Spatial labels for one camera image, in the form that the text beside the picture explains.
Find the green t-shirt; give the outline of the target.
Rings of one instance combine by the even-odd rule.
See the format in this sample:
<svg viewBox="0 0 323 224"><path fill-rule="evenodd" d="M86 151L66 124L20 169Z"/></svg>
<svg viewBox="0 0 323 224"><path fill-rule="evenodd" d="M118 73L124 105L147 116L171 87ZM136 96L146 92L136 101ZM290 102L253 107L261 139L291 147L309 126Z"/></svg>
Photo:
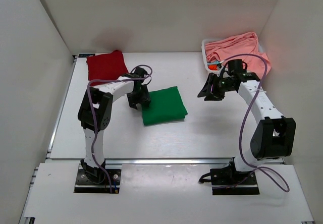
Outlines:
<svg viewBox="0 0 323 224"><path fill-rule="evenodd" d="M177 122L188 114L177 86L150 92L149 106L142 107L144 126Z"/></svg>

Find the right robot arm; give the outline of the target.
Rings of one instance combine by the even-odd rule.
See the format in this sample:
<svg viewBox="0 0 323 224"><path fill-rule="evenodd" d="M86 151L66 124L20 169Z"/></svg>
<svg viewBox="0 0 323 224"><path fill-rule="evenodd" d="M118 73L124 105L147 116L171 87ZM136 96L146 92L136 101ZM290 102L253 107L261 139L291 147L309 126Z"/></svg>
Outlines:
<svg viewBox="0 0 323 224"><path fill-rule="evenodd" d="M256 73L247 70L241 59L230 60L215 73L209 73L198 97L205 101L221 101L226 92L236 91L247 103L246 114L252 114L257 127L246 152L233 159L238 172L248 172L273 159L290 156L296 122L285 117L272 104Z"/></svg>

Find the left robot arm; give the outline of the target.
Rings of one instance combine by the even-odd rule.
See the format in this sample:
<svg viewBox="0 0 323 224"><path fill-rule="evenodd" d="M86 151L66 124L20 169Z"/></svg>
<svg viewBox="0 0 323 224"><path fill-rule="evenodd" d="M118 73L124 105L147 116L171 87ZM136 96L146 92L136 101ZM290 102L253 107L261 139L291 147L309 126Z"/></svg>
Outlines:
<svg viewBox="0 0 323 224"><path fill-rule="evenodd" d="M98 178L105 172L103 132L110 123L113 103L126 96L130 108L149 106L151 99L144 81L151 74L150 66L138 65L117 80L89 81L78 111L78 120L86 139L86 156L81 160L81 166L90 176Z"/></svg>

